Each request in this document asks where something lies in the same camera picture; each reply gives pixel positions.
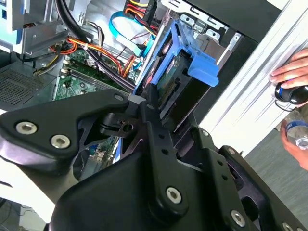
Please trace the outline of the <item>person's left hand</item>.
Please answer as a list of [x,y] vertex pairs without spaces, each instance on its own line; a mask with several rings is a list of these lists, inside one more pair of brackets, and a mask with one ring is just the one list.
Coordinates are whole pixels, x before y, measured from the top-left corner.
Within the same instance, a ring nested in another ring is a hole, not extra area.
[[299,147],[288,141],[285,131],[286,125],[287,121],[283,120],[280,128],[282,144],[285,150],[298,161],[299,165],[303,169],[308,170],[308,151],[301,150]]

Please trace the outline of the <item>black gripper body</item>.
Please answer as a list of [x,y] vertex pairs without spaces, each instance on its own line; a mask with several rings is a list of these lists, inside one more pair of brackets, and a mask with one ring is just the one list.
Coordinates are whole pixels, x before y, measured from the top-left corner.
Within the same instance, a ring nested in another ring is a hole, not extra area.
[[149,210],[148,182],[140,153],[111,165],[66,191],[57,202],[51,231],[229,231],[205,184],[202,170],[179,162],[189,200],[184,217],[170,224],[158,221]]

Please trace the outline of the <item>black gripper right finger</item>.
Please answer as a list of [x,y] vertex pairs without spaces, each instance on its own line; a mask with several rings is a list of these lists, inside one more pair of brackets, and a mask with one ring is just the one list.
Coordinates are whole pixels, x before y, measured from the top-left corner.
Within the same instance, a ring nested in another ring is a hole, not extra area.
[[244,158],[230,146],[216,149],[212,137],[192,129],[209,187],[213,221],[220,231],[304,231],[294,216]]

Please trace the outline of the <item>person's right hand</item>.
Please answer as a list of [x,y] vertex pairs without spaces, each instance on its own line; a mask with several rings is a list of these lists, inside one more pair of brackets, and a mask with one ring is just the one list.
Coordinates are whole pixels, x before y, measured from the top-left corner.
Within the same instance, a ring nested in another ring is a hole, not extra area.
[[304,49],[292,56],[290,63],[278,68],[271,74],[272,83],[281,83],[284,89],[301,87],[308,84],[308,50]]

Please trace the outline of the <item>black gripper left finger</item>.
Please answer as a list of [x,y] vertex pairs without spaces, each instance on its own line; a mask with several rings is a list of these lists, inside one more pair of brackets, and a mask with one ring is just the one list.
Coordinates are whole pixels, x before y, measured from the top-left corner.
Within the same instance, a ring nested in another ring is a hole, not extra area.
[[0,117],[0,155],[40,174],[62,175],[86,147],[107,136],[124,138],[120,161],[137,153],[144,158],[150,212],[181,218],[189,201],[170,133],[159,117],[157,86],[149,84],[145,92],[140,103],[107,89],[6,112]]

